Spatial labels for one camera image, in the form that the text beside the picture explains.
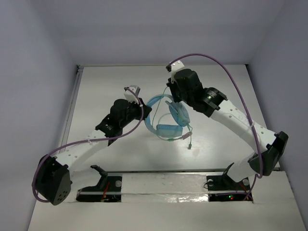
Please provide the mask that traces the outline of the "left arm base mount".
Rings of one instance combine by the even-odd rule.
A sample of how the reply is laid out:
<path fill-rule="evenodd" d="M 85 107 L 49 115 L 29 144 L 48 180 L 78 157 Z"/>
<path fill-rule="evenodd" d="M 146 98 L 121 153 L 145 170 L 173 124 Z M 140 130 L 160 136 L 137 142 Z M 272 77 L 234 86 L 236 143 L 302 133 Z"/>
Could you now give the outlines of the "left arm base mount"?
<path fill-rule="evenodd" d="M 121 202 L 122 176 L 109 176 L 108 173 L 98 165 L 90 166 L 100 174 L 100 179 L 94 186 L 87 186 L 77 191 L 78 202 Z"/>

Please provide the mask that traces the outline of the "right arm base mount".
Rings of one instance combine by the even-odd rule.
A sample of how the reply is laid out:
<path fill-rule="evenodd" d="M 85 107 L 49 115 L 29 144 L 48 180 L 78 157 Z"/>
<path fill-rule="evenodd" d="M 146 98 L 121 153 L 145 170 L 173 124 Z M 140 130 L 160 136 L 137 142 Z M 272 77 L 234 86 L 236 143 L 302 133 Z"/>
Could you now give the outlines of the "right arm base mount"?
<path fill-rule="evenodd" d="M 232 165 L 234 163 L 230 164 L 222 175 L 210 175 L 206 177 L 203 188 L 210 192 L 210 202 L 253 201 L 248 177 L 239 182 L 235 182 L 227 175 Z"/>

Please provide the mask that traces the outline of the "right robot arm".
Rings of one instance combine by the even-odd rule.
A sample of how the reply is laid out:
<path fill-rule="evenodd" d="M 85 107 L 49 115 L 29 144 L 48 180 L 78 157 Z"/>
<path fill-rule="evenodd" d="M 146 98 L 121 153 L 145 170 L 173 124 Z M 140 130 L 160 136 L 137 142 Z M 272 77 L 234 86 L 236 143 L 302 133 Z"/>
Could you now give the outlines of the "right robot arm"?
<path fill-rule="evenodd" d="M 253 154 L 227 167 L 222 177 L 224 187 L 233 189 L 244 178 L 271 174 L 287 145 L 289 137 L 285 132 L 275 133 L 249 121 L 225 94 L 213 87 L 204 88 L 197 73 L 190 69 L 172 71 L 167 86 L 175 101 L 185 102 L 221 123 L 253 149 Z"/>

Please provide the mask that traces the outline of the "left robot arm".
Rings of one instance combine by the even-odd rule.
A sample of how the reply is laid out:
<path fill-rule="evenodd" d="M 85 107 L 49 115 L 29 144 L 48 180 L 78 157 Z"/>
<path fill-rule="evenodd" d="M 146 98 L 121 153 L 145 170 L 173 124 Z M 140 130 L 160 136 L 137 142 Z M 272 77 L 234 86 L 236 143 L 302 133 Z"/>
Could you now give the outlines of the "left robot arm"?
<path fill-rule="evenodd" d="M 52 205 L 62 203 L 71 191 L 71 173 L 98 151 L 131 134 L 132 130 L 124 133 L 124 127 L 133 120 L 141 123 L 151 110 L 142 98 L 136 102 L 118 99 L 87 138 L 63 145 L 43 156 L 32 181 L 35 199 Z"/>

